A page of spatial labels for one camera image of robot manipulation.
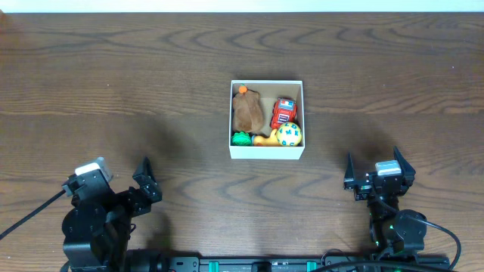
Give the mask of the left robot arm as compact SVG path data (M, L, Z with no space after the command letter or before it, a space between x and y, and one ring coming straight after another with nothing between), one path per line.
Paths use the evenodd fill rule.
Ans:
M151 211L163 198L150 160L145 157L132 175L137 188L120 193L110 188L111 170L103 157L77 167L62 188L73 209L62 222L63 251L72 271L124 271L132 219Z

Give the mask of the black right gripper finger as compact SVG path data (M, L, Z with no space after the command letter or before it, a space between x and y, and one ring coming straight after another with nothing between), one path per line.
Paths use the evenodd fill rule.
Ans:
M412 185L415 179L416 171L410 163L404 158L397 146L393 147L393 155L402 170L402 176L406 185Z
M355 179L354 166L352 163L351 153L348 153L347 167L343 178L343 189L353 190L356 184L357 184L357 180Z

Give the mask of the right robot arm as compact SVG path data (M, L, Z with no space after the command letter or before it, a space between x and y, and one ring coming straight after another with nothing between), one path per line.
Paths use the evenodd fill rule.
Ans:
M420 221L425 216L410 209L399 208L399 197L413 185L416 171L393 148L394 159L378 162L375 170L362 179L355 174L352 157L347 157L343 188L354 193L356 201L365 201L370 209L370 236L377 245L372 258L375 261L417 260L424 249L427 227Z

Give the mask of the brown plush toy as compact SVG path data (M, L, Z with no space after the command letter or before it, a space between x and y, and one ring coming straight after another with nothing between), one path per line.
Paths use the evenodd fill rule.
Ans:
M236 132L260 133L264 126L264 114L260 103L260 93L245 85L238 87L232 98L232 130Z

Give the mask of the green round wheel toy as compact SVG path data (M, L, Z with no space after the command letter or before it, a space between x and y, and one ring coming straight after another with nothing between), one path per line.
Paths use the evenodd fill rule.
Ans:
M231 136L231 144L242 147L251 146L253 144L252 137L244 131L235 132Z

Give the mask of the orange rubber duck toy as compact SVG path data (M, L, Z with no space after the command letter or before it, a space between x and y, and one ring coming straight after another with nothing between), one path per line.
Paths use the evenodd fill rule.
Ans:
M277 130L273 129L267 138L262 135L254 135L251 138L252 145L255 147L279 147L280 144L276 134Z

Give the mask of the yellow letter ball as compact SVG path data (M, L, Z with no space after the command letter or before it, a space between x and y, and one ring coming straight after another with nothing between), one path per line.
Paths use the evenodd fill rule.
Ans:
M283 147L296 147L303 139L303 132L296 123L285 122L277 129L276 138Z

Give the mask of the red toy fire truck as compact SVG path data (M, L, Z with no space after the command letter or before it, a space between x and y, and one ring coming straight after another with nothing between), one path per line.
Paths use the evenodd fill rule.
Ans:
M285 122L293 122L296 119L296 110L296 101L287 98L278 98L273 106L270 127L276 129Z

